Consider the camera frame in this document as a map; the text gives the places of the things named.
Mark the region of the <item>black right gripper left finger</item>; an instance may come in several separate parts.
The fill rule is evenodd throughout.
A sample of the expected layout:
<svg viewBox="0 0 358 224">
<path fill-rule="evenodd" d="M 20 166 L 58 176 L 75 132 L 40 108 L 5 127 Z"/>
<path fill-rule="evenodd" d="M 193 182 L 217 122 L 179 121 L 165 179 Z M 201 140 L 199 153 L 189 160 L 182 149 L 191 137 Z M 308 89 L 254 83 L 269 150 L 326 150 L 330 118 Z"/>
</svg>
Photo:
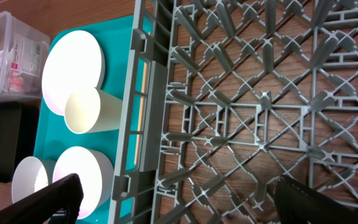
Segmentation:
<svg viewBox="0 0 358 224">
<path fill-rule="evenodd" d="M 83 197 L 72 173 L 1 210 L 0 223 L 75 223 Z"/>
</svg>

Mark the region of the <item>clear plastic bin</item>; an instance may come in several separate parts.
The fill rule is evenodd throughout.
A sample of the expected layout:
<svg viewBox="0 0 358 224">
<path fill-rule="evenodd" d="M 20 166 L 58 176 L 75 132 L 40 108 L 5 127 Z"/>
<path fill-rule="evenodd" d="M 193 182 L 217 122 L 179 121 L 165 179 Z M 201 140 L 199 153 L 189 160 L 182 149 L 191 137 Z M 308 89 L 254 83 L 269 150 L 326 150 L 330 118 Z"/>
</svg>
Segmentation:
<svg viewBox="0 0 358 224">
<path fill-rule="evenodd" d="M 16 19 L 0 13 L 0 102 L 42 97 L 42 71 L 50 49 L 50 37 Z M 20 73 L 25 92 L 9 91 L 9 75 Z"/>
</svg>

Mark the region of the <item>grey dishwasher rack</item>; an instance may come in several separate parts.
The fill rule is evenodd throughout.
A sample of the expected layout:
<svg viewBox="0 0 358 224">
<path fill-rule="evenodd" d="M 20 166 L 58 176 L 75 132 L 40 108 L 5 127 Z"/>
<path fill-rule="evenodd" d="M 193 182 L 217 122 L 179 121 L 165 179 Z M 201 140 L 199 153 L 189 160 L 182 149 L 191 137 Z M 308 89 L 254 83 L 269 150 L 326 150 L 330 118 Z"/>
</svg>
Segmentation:
<svg viewBox="0 0 358 224">
<path fill-rule="evenodd" d="M 358 1 L 134 7 L 109 223 L 279 223 L 287 175 L 358 213 Z"/>
</svg>

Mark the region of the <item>large white plate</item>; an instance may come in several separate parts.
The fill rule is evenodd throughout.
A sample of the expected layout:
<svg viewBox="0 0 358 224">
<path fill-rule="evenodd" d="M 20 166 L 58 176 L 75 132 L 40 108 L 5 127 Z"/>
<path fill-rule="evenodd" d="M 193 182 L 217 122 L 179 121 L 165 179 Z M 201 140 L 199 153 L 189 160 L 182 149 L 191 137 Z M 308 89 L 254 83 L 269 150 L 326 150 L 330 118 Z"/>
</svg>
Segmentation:
<svg viewBox="0 0 358 224">
<path fill-rule="evenodd" d="M 65 34 L 52 47 L 43 70 L 42 94 L 49 110 L 62 116 L 73 90 L 101 88 L 105 68 L 103 49 L 93 34 L 85 30 Z"/>
</svg>

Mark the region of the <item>black tray bin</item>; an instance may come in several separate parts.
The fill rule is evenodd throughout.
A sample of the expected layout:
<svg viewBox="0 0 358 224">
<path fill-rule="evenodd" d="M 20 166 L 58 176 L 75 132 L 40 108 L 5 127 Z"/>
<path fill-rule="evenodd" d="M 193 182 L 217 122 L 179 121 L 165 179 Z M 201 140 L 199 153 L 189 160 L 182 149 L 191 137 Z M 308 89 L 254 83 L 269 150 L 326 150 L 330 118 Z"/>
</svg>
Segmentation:
<svg viewBox="0 0 358 224">
<path fill-rule="evenodd" d="M 38 108 L 0 103 L 0 182 L 11 182 L 20 161 L 33 155 L 38 122 Z"/>
</svg>

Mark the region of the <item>white paper cup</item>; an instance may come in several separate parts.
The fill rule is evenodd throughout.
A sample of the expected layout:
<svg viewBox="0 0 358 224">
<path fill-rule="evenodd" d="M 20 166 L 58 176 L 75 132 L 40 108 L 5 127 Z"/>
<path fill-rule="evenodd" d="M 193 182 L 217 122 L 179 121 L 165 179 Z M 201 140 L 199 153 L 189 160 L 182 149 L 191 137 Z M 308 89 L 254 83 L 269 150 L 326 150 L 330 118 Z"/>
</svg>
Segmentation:
<svg viewBox="0 0 358 224">
<path fill-rule="evenodd" d="M 67 99 L 64 120 L 75 134 L 119 129 L 122 100 L 95 87 L 75 90 Z"/>
</svg>

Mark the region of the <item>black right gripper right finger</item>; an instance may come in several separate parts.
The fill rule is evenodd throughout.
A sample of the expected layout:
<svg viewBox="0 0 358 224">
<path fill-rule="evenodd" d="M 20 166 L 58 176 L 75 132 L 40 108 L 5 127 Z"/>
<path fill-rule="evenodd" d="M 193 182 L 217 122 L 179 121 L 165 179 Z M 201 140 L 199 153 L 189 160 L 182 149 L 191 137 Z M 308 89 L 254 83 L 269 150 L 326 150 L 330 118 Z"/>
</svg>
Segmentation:
<svg viewBox="0 0 358 224">
<path fill-rule="evenodd" d="M 287 175 L 281 175 L 274 191 L 281 223 L 358 223 L 358 213 Z"/>
</svg>

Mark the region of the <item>pink shallow bowl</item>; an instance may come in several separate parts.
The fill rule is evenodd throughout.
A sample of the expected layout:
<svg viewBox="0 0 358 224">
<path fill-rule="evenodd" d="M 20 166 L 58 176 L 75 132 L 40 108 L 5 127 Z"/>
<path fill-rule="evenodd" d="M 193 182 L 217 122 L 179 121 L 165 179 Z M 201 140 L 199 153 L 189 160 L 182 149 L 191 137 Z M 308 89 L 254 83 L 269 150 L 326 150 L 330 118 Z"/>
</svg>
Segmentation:
<svg viewBox="0 0 358 224">
<path fill-rule="evenodd" d="M 83 189 L 83 199 L 77 219 L 90 216 L 104 204 L 111 193 L 114 167 L 102 152 L 73 146 L 58 158 L 53 171 L 53 181 L 78 174 Z"/>
</svg>

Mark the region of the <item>white bowl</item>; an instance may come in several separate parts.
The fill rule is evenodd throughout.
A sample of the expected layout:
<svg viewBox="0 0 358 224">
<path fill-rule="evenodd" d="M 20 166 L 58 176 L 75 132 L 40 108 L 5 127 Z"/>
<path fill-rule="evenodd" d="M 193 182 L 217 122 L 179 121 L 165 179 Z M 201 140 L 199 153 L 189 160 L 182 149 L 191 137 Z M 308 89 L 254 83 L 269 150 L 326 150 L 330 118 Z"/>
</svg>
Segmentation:
<svg viewBox="0 0 358 224">
<path fill-rule="evenodd" d="M 12 202 L 16 203 L 50 185 L 53 182 L 55 164 L 55 160 L 34 156 L 21 160 L 12 178 Z"/>
</svg>

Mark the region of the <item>red snack wrapper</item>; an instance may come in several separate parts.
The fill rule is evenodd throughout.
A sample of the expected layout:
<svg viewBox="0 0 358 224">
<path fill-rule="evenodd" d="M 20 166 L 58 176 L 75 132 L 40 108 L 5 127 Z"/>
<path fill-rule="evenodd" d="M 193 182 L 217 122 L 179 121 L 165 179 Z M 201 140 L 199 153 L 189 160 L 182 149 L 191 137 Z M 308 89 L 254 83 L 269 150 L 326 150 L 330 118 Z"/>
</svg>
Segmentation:
<svg viewBox="0 0 358 224">
<path fill-rule="evenodd" d="M 25 92 L 25 80 L 20 73 L 11 72 L 9 75 L 9 91 Z"/>
</svg>

